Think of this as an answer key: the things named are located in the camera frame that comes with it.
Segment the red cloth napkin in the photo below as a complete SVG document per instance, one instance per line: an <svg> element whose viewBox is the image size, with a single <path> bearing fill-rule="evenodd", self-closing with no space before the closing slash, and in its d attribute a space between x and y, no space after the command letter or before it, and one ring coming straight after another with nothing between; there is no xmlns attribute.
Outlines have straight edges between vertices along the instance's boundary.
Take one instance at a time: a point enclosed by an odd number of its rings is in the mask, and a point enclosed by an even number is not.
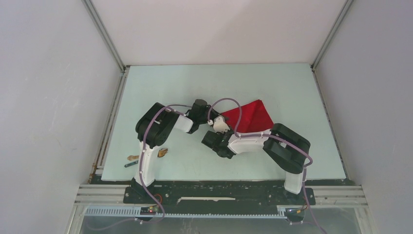
<svg viewBox="0 0 413 234"><path fill-rule="evenodd" d="M238 133L254 133L271 129L274 125L264 103L261 100L255 100L249 104L241 106L242 116L238 125ZM238 118L239 108L234 108L223 112L226 123L235 130Z"/></svg>

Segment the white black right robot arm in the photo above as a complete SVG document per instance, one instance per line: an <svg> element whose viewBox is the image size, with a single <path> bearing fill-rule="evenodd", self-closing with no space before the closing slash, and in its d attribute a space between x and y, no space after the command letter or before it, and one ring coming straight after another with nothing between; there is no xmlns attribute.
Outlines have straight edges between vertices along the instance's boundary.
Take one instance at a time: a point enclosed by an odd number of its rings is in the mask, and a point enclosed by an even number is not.
<svg viewBox="0 0 413 234"><path fill-rule="evenodd" d="M230 128L222 117L210 120L214 130L208 131L202 143L218 156L231 159L235 155L265 152L285 171L283 197L295 204L303 197L306 168L313 163L309 155L311 143L281 123L271 129L253 133L240 133Z"/></svg>

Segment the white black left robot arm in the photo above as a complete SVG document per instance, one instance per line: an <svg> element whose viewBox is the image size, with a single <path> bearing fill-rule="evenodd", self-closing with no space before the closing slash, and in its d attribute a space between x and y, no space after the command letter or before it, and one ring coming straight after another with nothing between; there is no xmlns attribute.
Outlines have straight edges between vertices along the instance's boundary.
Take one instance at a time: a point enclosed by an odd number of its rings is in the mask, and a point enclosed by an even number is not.
<svg viewBox="0 0 413 234"><path fill-rule="evenodd" d="M167 141L171 132L180 130L192 134L199 129L200 125L213 122L222 116L202 99L196 99L185 113L174 109L174 107L181 106L181 104L165 106L157 102L136 124L135 131L141 156L138 172L134 176L135 181L140 185L135 191L135 197L142 203L148 203L154 197L154 190L150 187L155 181L153 172L155 156L152 154Z"/></svg>

